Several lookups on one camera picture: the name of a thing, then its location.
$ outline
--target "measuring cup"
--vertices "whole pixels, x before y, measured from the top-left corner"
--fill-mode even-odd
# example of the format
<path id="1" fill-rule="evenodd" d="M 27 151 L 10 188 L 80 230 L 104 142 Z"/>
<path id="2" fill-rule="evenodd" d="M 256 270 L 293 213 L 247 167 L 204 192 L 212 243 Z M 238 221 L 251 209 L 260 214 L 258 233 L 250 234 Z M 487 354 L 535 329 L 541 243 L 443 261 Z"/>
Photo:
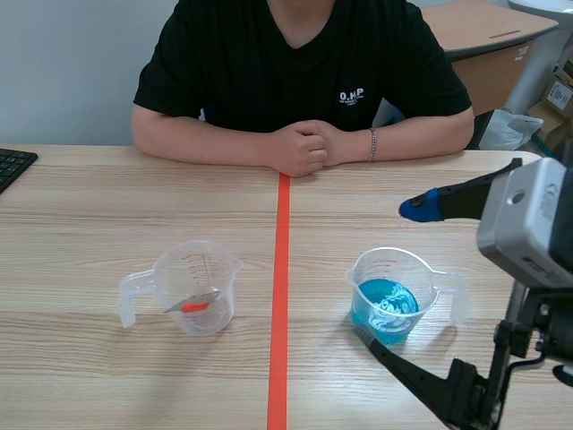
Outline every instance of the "measuring cup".
<path id="1" fill-rule="evenodd" d="M 210 241 L 178 245 L 163 255 L 150 271 L 134 273 L 119 284 L 117 306 L 122 325 L 135 323 L 133 300 L 153 296 L 167 311 L 194 297 L 211 297 L 206 304 L 186 312 L 170 312 L 177 325 L 194 336 L 208 336 L 222 330 L 235 313 L 233 282 L 243 268 L 224 247 Z"/>
<path id="2" fill-rule="evenodd" d="M 383 344 L 405 340 L 442 295 L 452 295 L 449 319 L 462 323 L 465 283 L 456 273 L 433 270 L 415 254 L 398 248 L 364 253 L 346 273 L 354 287 L 353 323 L 367 324 Z"/>

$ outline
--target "wrist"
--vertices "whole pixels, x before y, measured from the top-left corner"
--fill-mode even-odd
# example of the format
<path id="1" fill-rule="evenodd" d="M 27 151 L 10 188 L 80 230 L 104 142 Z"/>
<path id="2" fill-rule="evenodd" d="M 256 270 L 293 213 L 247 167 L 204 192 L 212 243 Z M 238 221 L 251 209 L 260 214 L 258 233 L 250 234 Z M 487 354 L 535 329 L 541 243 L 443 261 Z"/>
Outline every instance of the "wrist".
<path id="1" fill-rule="evenodd" d="M 346 139 L 346 158 L 348 163 L 366 161 L 372 153 L 372 132 L 360 130 L 349 132 Z"/>
<path id="2" fill-rule="evenodd" d="M 252 154 L 257 166 L 274 168 L 273 153 L 276 150 L 274 133 L 251 133 Z"/>

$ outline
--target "keyboard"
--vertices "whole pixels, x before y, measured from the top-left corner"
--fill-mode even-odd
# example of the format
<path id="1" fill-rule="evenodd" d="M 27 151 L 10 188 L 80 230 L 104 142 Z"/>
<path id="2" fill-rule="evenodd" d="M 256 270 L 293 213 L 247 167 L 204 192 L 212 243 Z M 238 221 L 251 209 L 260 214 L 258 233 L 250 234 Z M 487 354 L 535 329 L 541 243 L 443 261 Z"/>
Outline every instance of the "keyboard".
<path id="1" fill-rule="evenodd" d="M 38 154 L 0 150 L 0 194 L 38 159 Z"/>

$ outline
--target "hand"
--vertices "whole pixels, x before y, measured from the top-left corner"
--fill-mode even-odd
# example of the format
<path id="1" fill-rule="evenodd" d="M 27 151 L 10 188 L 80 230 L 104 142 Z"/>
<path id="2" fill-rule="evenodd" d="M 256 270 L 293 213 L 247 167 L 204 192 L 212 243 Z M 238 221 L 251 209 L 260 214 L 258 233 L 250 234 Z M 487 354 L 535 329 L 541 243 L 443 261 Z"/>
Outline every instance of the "hand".
<path id="1" fill-rule="evenodd" d="M 370 155 L 370 132 L 343 132 L 324 121 L 314 120 L 319 128 L 319 135 L 326 141 L 327 158 L 325 167 L 343 163 L 366 161 Z"/>
<path id="2" fill-rule="evenodd" d="M 322 169 L 327 159 L 325 140 L 311 121 L 294 123 L 270 134 L 265 155 L 270 168 L 292 177 L 310 175 Z"/>

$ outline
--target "table surface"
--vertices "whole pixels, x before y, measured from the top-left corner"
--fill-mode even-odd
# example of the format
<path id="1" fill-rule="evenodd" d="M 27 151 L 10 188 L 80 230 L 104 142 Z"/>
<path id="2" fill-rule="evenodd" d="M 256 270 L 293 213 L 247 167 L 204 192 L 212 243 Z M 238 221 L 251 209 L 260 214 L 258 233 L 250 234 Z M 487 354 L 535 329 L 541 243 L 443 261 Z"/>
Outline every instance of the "table surface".
<path id="1" fill-rule="evenodd" d="M 12 148 L 40 158 L 0 195 L 0 429 L 265 429 L 278 175 L 123 147 Z M 400 353 L 444 376 L 453 357 L 486 372 L 511 279 L 477 252 L 475 221 L 414 224 L 397 207 L 517 155 L 535 158 L 472 151 L 293 180 L 289 429 L 443 428 L 350 333 L 344 272 L 381 245 L 460 272 L 466 323 L 448 327 L 438 306 Z M 198 238 L 245 261 L 230 325 L 189 337 L 142 301 L 136 324 L 122 329 L 118 281 Z M 505 428 L 569 427 L 570 392 L 550 369 L 515 378 Z"/>
<path id="2" fill-rule="evenodd" d="M 485 2 L 457 1 L 424 7 L 422 15 L 449 53 L 525 42 L 558 25 L 547 18 Z"/>

